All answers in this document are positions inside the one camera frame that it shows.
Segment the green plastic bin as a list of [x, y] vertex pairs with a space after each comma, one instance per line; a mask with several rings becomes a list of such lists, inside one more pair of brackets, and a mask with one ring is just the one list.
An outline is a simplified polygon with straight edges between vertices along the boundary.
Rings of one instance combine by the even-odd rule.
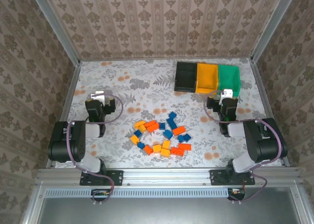
[[238, 98], [241, 90], [240, 71], [238, 66], [218, 65], [218, 90], [232, 89], [233, 97]]

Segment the aluminium mounting rail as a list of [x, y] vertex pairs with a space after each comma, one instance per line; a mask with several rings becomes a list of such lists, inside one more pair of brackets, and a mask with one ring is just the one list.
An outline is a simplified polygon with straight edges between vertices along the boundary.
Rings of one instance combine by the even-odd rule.
[[[123, 168], [122, 187], [168, 188], [168, 187], [210, 187], [212, 173], [220, 168]], [[302, 186], [303, 182], [296, 168], [260, 167], [256, 175], [267, 179], [267, 187]], [[79, 187], [81, 172], [76, 169], [40, 169], [36, 186]]]

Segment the yellow plastic bin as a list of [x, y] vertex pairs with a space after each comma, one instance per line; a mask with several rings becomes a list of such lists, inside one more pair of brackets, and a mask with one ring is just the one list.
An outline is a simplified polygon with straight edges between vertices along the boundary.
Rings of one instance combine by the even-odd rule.
[[218, 65], [197, 64], [196, 93], [209, 94], [218, 89]]

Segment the aluminium frame post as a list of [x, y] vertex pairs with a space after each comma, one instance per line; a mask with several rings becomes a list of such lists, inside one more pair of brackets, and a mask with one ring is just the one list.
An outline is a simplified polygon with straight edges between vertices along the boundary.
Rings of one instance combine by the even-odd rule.
[[254, 64], [257, 63], [259, 58], [261, 57], [264, 49], [266, 48], [267, 44], [269, 43], [271, 37], [273, 36], [276, 28], [278, 27], [280, 21], [282, 20], [284, 14], [286, 13], [289, 5], [291, 4], [292, 0], [279, 0], [272, 15], [270, 16], [268, 23], [262, 32], [252, 54], [251, 60]]
[[74, 45], [70, 40], [70, 36], [66, 33], [65, 28], [62, 26], [61, 19], [57, 17], [49, 0], [35, 0], [42, 10], [45, 18], [49, 22], [51, 28], [55, 32], [58, 40], [62, 44], [68, 57], [75, 67], [79, 66], [79, 56], [75, 50]]

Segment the aluminium table end rail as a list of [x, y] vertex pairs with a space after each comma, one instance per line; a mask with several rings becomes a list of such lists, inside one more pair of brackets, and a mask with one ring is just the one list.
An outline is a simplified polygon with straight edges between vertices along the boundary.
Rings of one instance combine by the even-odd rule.
[[101, 59], [81, 59], [80, 62], [92, 61], [128, 61], [128, 60], [174, 60], [174, 59], [234, 59], [249, 58], [250, 56], [185, 56], [185, 57], [131, 57], [131, 58], [101, 58]]

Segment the grey metal sheet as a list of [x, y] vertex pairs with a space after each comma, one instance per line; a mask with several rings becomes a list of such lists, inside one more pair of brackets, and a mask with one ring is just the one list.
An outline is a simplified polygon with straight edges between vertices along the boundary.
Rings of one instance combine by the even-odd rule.
[[45, 196], [36, 189], [22, 224], [314, 224], [303, 188], [267, 188], [245, 202], [227, 198], [89, 198]]

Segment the aluminium table side rail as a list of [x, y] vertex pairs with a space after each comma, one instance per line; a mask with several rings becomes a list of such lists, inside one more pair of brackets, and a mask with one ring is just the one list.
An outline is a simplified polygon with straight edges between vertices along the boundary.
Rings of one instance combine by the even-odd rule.
[[79, 79], [79, 73], [81, 70], [81, 66], [80, 66], [81, 61], [78, 61], [78, 64], [75, 66], [74, 71], [73, 71], [73, 75], [71, 78], [71, 82], [69, 85], [69, 89], [68, 89], [68, 93], [66, 95], [65, 101], [64, 101], [64, 105], [63, 105], [63, 109], [62, 109], [62, 113], [60, 116], [60, 121], [67, 121], [68, 120], [68, 116], [69, 116], [69, 112], [71, 109], [71, 104], [72, 104], [72, 100], [73, 100], [73, 96], [75, 93], [75, 89], [76, 89], [76, 85]]
[[257, 89], [259, 91], [259, 95], [263, 104], [264, 112], [263, 113], [253, 113], [253, 117], [257, 119], [262, 119], [262, 118], [274, 118], [266, 90], [262, 81], [262, 77], [260, 75], [259, 69], [257, 64], [251, 59], [248, 59], [250, 62], [250, 66], [252, 68], [252, 72], [255, 78], [255, 83], [257, 86]]

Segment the floral patterned table cover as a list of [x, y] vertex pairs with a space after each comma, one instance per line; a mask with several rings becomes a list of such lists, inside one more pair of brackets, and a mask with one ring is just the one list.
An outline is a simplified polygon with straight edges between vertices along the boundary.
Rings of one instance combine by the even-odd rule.
[[[226, 138], [205, 111], [205, 95], [174, 91], [176, 60], [83, 62], [68, 120], [85, 120], [85, 101], [97, 90], [117, 96], [116, 111], [102, 138], [86, 140], [86, 150], [108, 168], [223, 167], [246, 151], [243, 138]], [[191, 136], [191, 151], [183, 156], [148, 155], [132, 143], [138, 121], [165, 123], [171, 112], [175, 123]]]

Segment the black plastic bin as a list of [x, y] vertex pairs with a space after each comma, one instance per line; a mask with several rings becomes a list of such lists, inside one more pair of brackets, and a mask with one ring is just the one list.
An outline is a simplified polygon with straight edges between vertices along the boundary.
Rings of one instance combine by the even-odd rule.
[[195, 93], [197, 63], [177, 62], [174, 91]]

